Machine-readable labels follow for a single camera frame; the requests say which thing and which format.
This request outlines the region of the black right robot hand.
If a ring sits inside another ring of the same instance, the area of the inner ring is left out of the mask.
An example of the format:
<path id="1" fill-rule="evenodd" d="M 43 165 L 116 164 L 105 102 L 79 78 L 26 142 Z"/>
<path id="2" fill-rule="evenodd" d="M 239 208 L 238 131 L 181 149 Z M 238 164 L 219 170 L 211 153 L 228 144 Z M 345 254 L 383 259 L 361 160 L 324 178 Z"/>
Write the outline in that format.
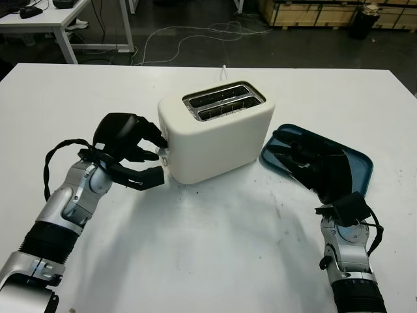
<path id="1" fill-rule="evenodd" d="M 270 145 L 268 150 L 293 178 L 317 193 L 329 204 L 352 192 L 349 159 L 342 148 L 313 134 L 275 130 L 273 137 L 286 146 Z"/>

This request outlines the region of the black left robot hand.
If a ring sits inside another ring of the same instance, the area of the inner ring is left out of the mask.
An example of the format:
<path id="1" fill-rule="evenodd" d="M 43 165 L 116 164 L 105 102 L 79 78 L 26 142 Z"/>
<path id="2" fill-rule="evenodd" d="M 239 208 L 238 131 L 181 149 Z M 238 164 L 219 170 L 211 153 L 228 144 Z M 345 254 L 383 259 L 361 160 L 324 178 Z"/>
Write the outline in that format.
<path id="1" fill-rule="evenodd" d="M 161 130 L 142 116 L 132 113 L 109 113 L 100 122 L 93 136 L 93 147 L 116 162 L 156 161 L 159 156 L 138 146 L 141 140 L 165 149 L 167 141 Z"/>

